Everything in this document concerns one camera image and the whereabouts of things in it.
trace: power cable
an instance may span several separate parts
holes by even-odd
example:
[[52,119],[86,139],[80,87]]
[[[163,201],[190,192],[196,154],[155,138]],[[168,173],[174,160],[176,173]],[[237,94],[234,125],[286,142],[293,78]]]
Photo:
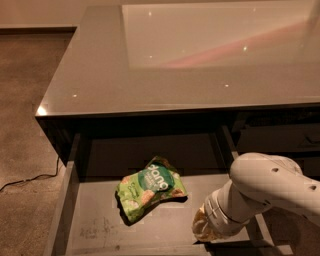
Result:
[[2,190],[7,187],[7,186],[11,186],[11,185],[15,185],[15,184],[19,184],[19,183],[25,183],[25,182],[29,182],[29,181],[33,181],[33,180],[36,180],[36,179],[39,179],[40,177],[46,177],[46,178],[53,178],[53,177],[56,177],[58,175],[58,172],[59,172],[59,156],[57,158],[57,164],[56,164],[56,173],[55,174],[40,174],[34,178],[31,178],[31,179],[25,179],[25,180],[18,180],[18,181],[13,181],[13,182],[9,182],[5,185],[3,185],[1,188],[0,188],[0,192],[2,192]]

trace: floor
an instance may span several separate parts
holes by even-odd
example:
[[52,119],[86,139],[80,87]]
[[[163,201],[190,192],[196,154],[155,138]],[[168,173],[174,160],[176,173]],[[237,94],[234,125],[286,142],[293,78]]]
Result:
[[[0,35],[0,188],[54,174],[57,155],[34,114],[72,34]],[[43,254],[63,176],[8,186],[0,192],[0,256]],[[320,228],[281,209],[265,214],[276,244],[295,255],[320,251]]]

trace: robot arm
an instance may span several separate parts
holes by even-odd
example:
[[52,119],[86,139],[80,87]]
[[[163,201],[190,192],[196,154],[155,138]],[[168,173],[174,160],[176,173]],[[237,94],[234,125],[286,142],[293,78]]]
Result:
[[273,206],[320,226],[320,182],[289,158],[247,153],[232,163],[230,180],[206,198],[204,212],[214,234],[229,237]]

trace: chip bag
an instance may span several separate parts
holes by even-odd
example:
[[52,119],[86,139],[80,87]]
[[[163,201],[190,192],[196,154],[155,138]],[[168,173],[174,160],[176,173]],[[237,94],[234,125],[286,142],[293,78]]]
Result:
[[116,188],[122,209],[130,223],[138,221],[146,209],[160,201],[187,196],[180,175],[162,157],[154,157],[145,169],[125,176]]

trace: glossy tabletop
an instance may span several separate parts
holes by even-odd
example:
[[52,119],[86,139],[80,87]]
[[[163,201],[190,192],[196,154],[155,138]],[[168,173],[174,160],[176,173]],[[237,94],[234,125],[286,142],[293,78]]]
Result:
[[37,116],[320,103],[316,1],[96,6]]

